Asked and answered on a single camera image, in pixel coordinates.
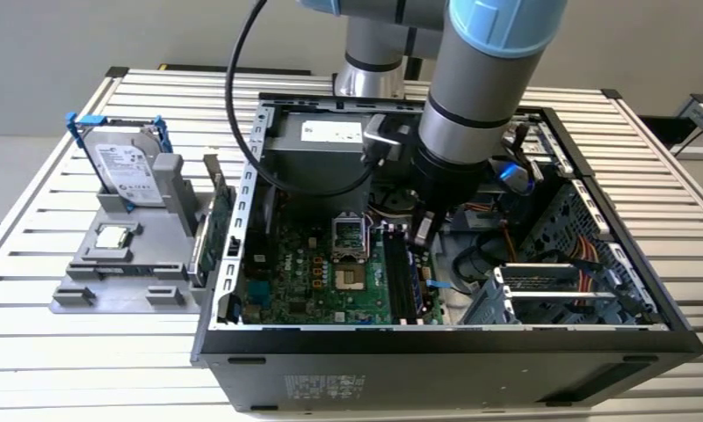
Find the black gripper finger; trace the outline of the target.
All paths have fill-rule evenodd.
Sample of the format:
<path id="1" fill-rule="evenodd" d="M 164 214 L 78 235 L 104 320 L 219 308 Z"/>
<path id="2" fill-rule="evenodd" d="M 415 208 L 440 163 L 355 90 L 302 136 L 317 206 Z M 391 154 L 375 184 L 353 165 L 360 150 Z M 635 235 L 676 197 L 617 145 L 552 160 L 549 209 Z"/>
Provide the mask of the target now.
<path id="1" fill-rule="evenodd" d="M 435 237 L 445 223 L 444 210 L 417 209 L 413 214 L 405 239 L 416 251 L 428 251 L 432 248 Z"/>

